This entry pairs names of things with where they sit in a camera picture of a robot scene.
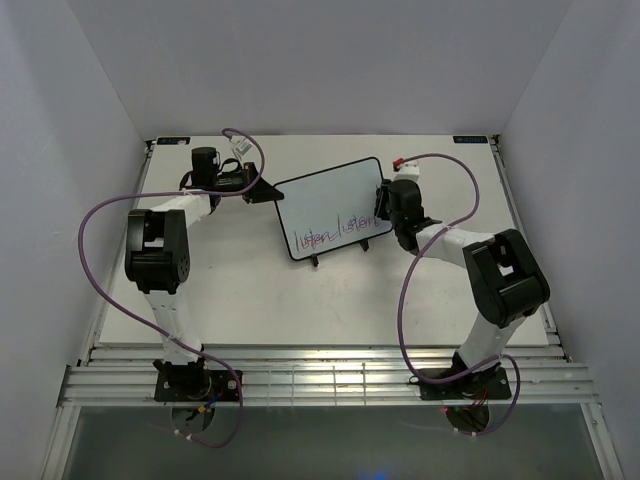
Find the aluminium table frame rail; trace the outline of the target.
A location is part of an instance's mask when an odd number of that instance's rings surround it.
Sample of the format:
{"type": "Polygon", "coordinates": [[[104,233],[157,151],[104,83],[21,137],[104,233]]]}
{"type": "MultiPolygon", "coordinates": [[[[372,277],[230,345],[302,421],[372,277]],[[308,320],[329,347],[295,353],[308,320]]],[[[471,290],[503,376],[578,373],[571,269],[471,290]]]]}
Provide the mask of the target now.
{"type": "MultiPolygon", "coordinates": [[[[413,406],[419,390],[395,348],[219,348],[213,355],[243,372],[248,407],[413,406]]],[[[588,404],[598,393],[588,368],[558,346],[511,348],[522,404],[588,404]]],[[[151,406],[157,372],[149,348],[98,347],[67,369],[61,406],[151,406]]]]}

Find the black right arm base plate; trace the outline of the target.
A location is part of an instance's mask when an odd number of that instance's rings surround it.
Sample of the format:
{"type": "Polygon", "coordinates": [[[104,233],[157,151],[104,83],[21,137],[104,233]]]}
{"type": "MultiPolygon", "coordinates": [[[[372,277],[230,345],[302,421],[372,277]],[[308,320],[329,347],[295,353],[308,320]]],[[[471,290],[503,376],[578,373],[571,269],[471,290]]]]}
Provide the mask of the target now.
{"type": "Polygon", "coordinates": [[[512,397],[503,367],[471,373],[459,380],[442,384],[425,383],[411,376],[409,385],[419,387],[422,400],[509,400],[512,397]]]}

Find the blue left corner label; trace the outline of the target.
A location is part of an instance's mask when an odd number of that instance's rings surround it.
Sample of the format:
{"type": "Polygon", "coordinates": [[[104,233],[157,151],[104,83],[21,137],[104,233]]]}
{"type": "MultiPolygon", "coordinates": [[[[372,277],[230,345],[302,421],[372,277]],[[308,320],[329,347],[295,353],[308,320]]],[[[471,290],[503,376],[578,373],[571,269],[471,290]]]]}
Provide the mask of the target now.
{"type": "Polygon", "coordinates": [[[190,137],[158,137],[157,145],[188,145],[190,137]]]}

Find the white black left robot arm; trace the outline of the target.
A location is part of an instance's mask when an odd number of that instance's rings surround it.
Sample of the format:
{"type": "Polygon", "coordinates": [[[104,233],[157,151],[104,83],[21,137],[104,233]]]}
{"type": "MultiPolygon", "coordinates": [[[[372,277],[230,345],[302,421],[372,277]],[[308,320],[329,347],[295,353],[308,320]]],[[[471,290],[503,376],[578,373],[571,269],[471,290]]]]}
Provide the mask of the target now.
{"type": "Polygon", "coordinates": [[[169,388],[197,400],[210,392],[212,376],[198,354],[202,343],[180,292],[191,269],[188,230],[215,211],[220,193],[239,192],[247,204],[275,202],[285,195],[258,176],[254,163],[243,163],[239,153],[222,161],[214,147],[191,150],[191,170],[180,189],[176,198],[129,213],[124,269],[161,330],[163,358],[154,367],[169,388]]]}

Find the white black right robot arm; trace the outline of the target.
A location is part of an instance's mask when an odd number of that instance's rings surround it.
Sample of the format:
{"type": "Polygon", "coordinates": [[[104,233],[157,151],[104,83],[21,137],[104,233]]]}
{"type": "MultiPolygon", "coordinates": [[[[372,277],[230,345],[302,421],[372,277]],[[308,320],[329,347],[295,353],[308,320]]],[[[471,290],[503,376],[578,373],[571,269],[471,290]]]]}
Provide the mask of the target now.
{"type": "Polygon", "coordinates": [[[391,222],[400,247],[412,254],[397,307],[396,328],[403,360],[418,382],[452,384],[464,397],[474,397],[500,366],[503,350],[524,320],[550,298],[550,287],[520,231],[496,234],[461,230],[424,213],[420,189],[408,179],[385,180],[376,191],[375,216],[391,222]],[[411,276],[429,256],[467,272],[477,309],[474,324],[457,348],[451,367],[428,377],[414,367],[404,339],[404,306],[411,276]]]}

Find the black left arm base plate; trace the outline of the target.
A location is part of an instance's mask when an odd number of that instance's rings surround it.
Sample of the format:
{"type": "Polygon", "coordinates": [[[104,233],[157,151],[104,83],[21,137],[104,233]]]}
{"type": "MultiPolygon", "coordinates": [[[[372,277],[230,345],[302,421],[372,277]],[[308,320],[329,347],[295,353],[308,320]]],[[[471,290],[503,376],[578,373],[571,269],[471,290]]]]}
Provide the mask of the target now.
{"type": "Polygon", "coordinates": [[[163,403],[238,402],[243,372],[228,370],[170,370],[159,373],[153,399],[163,403]]]}

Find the white black-framed whiteboard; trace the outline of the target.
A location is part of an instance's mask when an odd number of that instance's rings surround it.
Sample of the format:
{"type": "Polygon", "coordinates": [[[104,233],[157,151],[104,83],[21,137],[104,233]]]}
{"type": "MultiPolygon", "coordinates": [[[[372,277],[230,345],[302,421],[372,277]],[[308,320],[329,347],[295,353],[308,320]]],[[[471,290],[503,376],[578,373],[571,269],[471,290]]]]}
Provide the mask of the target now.
{"type": "Polygon", "coordinates": [[[380,161],[368,157],[276,183],[289,258],[314,260],[391,232],[391,223],[374,214],[382,182],[380,161]]]}

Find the blue right corner label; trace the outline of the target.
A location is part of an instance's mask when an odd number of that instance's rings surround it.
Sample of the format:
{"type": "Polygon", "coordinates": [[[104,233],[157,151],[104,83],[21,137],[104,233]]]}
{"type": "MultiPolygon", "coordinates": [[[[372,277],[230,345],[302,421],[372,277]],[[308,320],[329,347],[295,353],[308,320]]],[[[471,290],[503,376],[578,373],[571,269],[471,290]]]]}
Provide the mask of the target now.
{"type": "Polygon", "coordinates": [[[487,144],[488,138],[475,135],[454,135],[453,142],[455,144],[487,144]]]}

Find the blue corner label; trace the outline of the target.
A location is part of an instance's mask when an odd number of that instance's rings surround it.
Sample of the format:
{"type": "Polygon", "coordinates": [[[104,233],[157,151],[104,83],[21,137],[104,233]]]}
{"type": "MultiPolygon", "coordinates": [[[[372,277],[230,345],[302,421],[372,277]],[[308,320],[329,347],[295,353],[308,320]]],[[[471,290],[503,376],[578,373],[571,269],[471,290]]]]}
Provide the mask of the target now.
{"type": "Polygon", "coordinates": [[[157,145],[188,145],[190,137],[158,137],[157,145]]]}
{"type": "Polygon", "coordinates": [[[475,135],[454,135],[453,142],[455,144],[487,144],[488,138],[475,135]]]}

